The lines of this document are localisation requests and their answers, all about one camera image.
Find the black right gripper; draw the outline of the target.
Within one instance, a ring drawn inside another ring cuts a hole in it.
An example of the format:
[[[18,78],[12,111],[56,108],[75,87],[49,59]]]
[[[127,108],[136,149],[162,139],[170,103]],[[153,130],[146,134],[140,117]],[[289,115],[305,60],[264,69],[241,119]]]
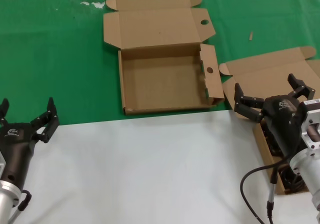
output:
[[[299,97],[312,100],[315,90],[297,79],[292,73],[288,75],[292,91],[285,95],[271,96],[266,99],[245,96],[239,83],[234,86],[234,111],[254,122],[264,121],[272,133],[284,156],[295,156],[307,148],[302,140],[302,118],[297,113]]]

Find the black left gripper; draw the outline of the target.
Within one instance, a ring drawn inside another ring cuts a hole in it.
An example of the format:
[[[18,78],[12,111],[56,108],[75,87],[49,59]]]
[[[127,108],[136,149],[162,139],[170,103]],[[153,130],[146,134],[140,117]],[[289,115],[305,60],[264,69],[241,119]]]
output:
[[[36,143],[48,143],[60,121],[52,97],[48,99],[46,111],[30,123],[8,123],[6,115],[9,106],[8,99],[4,98],[0,104],[0,152],[5,167],[0,179],[23,187]]]

